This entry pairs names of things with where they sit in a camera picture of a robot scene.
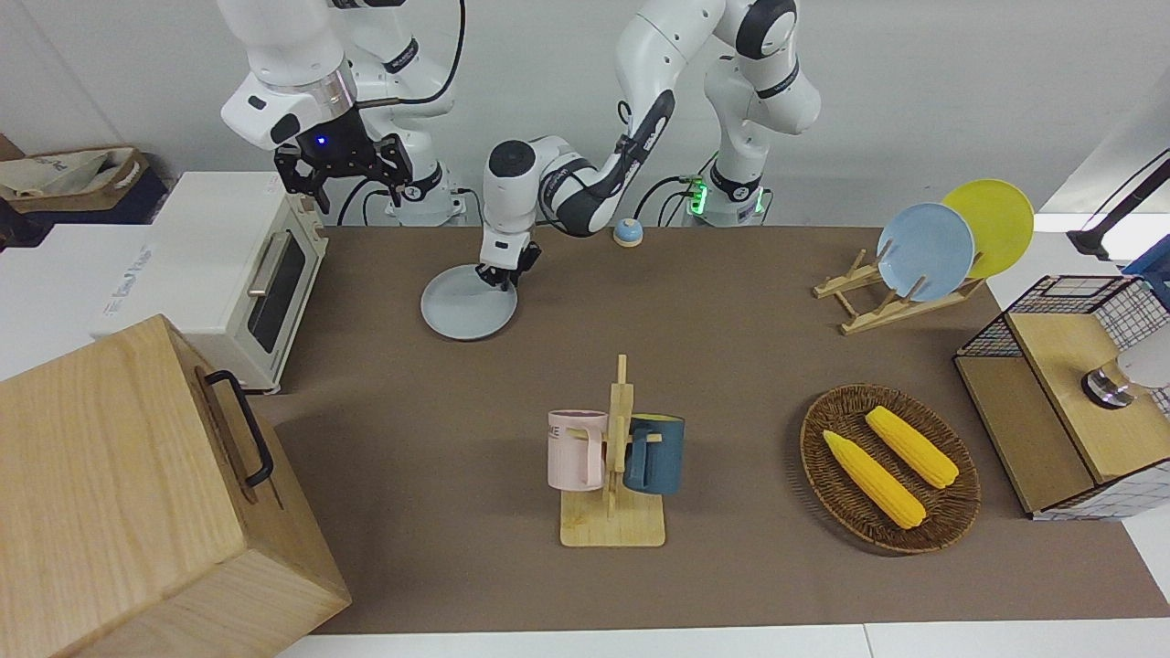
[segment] mug handle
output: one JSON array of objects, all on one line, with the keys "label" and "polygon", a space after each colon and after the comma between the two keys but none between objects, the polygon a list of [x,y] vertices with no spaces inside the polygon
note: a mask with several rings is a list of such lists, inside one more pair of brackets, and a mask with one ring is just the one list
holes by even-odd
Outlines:
[{"label": "mug handle", "polygon": [[601,464],[601,431],[587,429],[589,447],[585,451],[585,486],[600,487],[605,479],[605,465]]},{"label": "mug handle", "polygon": [[626,473],[629,475],[629,484],[635,487],[646,486],[646,439],[649,438],[649,429],[634,429],[634,441],[631,444],[629,461],[626,462]]}]

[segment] blue plate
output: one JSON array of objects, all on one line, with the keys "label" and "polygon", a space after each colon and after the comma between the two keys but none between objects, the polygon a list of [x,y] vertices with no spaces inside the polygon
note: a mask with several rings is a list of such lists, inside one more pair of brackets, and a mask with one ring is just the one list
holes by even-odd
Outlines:
[{"label": "blue plate", "polygon": [[890,242],[878,270],[882,280],[906,297],[920,277],[927,281],[908,297],[915,302],[940,300],[955,292],[975,260],[971,228],[942,204],[918,204],[897,213],[878,239],[878,253]]}]

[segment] pink mug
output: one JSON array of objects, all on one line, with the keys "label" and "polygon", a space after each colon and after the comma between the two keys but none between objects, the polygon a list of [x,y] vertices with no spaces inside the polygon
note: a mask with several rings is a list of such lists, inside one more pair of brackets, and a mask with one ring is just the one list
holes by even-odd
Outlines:
[{"label": "pink mug", "polygon": [[587,492],[605,482],[601,437],[610,414],[601,411],[549,412],[549,486],[563,492]]}]

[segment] wooden mug stand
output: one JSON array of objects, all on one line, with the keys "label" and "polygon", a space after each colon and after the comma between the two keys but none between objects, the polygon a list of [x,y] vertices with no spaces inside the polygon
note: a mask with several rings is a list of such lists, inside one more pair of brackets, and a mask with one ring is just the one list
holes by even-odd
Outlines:
[{"label": "wooden mug stand", "polygon": [[[858,313],[849,300],[845,299],[845,293],[848,290],[856,290],[858,288],[866,288],[876,283],[885,286],[882,281],[881,273],[878,270],[878,263],[881,262],[882,256],[886,255],[886,251],[889,248],[890,242],[887,241],[882,247],[881,252],[878,253],[878,258],[868,265],[861,265],[861,261],[866,258],[866,249],[858,252],[858,258],[853,259],[853,265],[849,266],[848,272],[840,276],[830,276],[825,279],[825,282],[812,289],[813,296],[818,300],[832,295],[841,303],[845,308],[845,313],[849,314],[849,320],[841,323],[841,334],[846,336],[851,334],[859,334],[869,329],[876,329],[885,324],[890,324],[897,322],[899,320],[904,320],[915,315],[921,315],[923,313],[929,313],[931,310],[938,310],[941,308],[956,304],[962,301],[966,301],[976,290],[978,290],[986,280],[984,279],[968,279],[964,281],[954,293],[947,295],[945,297],[929,301],[929,302],[915,302],[910,301],[918,289],[927,283],[927,277],[921,276],[915,281],[910,292],[906,296],[899,295],[895,290],[889,290],[886,297],[882,300],[878,307],[868,313]],[[975,262],[979,261],[979,256],[983,254],[976,254]]]},{"label": "wooden mug stand", "polygon": [[[659,547],[666,543],[662,496],[627,489],[626,444],[634,411],[634,385],[626,382],[626,355],[618,355],[618,381],[610,385],[610,429],[605,433],[605,485],[592,492],[560,492],[560,543],[567,547]],[[662,440],[651,434],[647,440]]]}]

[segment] plate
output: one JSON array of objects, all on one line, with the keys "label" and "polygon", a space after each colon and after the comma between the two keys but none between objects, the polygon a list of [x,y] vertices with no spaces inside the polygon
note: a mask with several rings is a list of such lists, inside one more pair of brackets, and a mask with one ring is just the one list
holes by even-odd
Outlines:
[{"label": "plate", "polygon": [[[958,466],[958,478],[944,488],[928,485],[866,424],[878,405],[922,432]],[[927,520],[903,530],[886,516],[845,473],[821,436],[832,430],[856,443],[889,471],[927,508]],[[862,540],[895,553],[927,553],[957,542],[979,513],[979,477],[971,453],[934,411],[901,391],[872,384],[838,386],[808,407],[800,425],[800,460],[817,498],[828,513]]]},{"label": "plate", "polygon": [[487,338],[516,313],[516,287],[488,286],[474,265],[453,267],[422,290],[422,318],[438,334],[456,341]]},{"label": "plate", "polygon": [[1020,260],[1032,244],[1035,211],[1032,201],[1006,180],[984,178],[964,183],[943,198],[963,217],[980,254],[968,276],[986,279]]},{"label": "plate", "polygon": [[[975,259],[975,239],[963,218],[942,204],[918,204],[897,213],[878,239],[882,281],[914,302],[941,300],[955,292]],[[921,276],[927,281],[914,295]]]}]

